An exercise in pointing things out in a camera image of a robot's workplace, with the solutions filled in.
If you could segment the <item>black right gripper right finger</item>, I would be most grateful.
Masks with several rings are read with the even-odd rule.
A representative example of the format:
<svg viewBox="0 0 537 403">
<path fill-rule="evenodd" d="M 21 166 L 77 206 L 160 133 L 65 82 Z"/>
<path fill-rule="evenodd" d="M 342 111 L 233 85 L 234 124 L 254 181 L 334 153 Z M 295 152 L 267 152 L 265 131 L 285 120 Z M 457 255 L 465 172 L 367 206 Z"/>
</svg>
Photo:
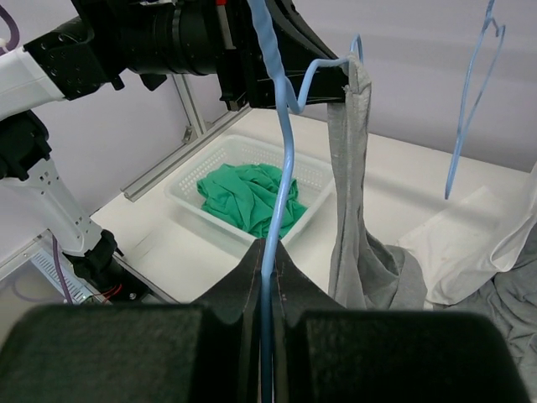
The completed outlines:
<svg viewBox="0 0 537 403">
<path fill-rule="evenodd" d="M 333 301 L 276 253 L 272 276 L 278 402 L 526 402 L 498 329 L 485 317 L 359 311 Z"/>
</svg>

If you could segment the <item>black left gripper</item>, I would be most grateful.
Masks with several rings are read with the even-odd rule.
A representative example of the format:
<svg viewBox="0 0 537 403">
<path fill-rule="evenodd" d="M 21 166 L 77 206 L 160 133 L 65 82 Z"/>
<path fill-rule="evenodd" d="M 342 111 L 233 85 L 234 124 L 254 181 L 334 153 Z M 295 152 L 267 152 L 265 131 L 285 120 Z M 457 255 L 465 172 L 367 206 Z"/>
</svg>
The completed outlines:
<svg viewBox="0 0 537 403">
<path fill-rule="evenodd" d="M 217 1 L 222 35 L 221 100 L 232 112 L 246 106 L 274 109 L 274 85 L 267 74 L 258 36 L 246 1 Z M 272 20 L 284 73 L 297 101 L 305 106 L 344 102 L 347 75 L 343 65 L 322 65 L 337 59 L 301 17 L 291 1 L 272 2 Z"/>
</svg>

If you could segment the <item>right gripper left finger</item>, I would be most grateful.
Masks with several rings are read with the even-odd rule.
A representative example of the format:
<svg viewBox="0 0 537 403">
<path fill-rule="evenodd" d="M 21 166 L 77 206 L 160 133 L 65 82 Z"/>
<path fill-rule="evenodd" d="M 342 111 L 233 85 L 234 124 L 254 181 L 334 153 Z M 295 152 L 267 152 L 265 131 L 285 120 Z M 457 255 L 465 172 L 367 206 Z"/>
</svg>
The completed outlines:
<svg viewBox="0 0 537 403">
<path fill-rule="evenodd" d="M 2 401 L 258 401 L 263 250 L 188 304 L 34 308 L 2 346 Z"/>
</svg>

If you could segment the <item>green tank top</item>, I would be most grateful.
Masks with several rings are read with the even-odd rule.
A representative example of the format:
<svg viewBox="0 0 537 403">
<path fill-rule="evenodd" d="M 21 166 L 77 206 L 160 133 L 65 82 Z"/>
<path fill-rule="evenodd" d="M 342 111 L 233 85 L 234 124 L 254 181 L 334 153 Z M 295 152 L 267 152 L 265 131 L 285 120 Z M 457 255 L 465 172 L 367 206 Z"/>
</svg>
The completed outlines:
<svg viewBox="0 0 537 403">
<path fill-rule="evenodd" d="M 265 238 L 274 213 L 282 170 L 267 164 L 229 165 L 196 182 L 201 210 L 255 238 Z"/>
</svg>

